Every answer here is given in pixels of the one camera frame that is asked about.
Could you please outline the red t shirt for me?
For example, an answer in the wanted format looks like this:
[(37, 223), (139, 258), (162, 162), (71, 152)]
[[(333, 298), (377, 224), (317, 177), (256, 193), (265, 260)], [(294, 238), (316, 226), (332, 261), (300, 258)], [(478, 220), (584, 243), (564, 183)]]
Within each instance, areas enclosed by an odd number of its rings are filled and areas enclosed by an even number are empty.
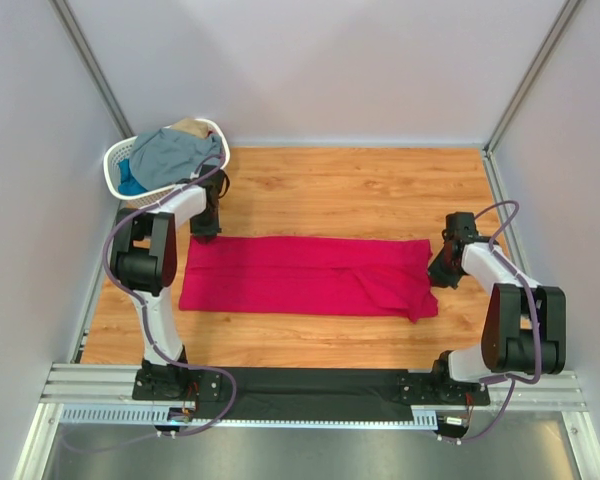
[(438, 314), (427, 273), (428, 240), (303, 236), (191, 242), (183, 311), (332, 316)]

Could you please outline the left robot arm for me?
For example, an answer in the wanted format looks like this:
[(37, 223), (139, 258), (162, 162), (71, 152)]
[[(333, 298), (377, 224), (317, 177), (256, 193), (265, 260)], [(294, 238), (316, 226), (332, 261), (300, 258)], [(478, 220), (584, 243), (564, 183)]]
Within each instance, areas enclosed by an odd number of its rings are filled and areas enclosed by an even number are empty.
[(178, 267), (176, 233), (189, 224), (191, 238), (205, 244), (221, 232), (219, 200), (230, 181), (219, 166), (206, 165), (189, 183), (142, 208), (124, 208), (105, 241), (103, 260), (111, 282), (129, 295), (138, 314), (144, 354), (132, 398), (143, 401), (194, 398), (197, 378), (175, 327), (171, 286)]

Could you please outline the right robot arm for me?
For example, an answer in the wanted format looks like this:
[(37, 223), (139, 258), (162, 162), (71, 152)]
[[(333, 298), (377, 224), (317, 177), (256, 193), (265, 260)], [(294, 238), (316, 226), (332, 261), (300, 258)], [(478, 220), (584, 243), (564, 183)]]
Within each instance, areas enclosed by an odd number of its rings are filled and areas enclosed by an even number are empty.
[(506, 380), (535, 384), (560, 374), (566, 363), (566, 295), (519, 270), (495, 239), (479, 233), (475, 215), (446, 216), (443, 247), (428, 268), (436, 288), (457, 288), (471, 276), (489, 295), (478, 344), (442, 353), (433, 373), (450, 381)]

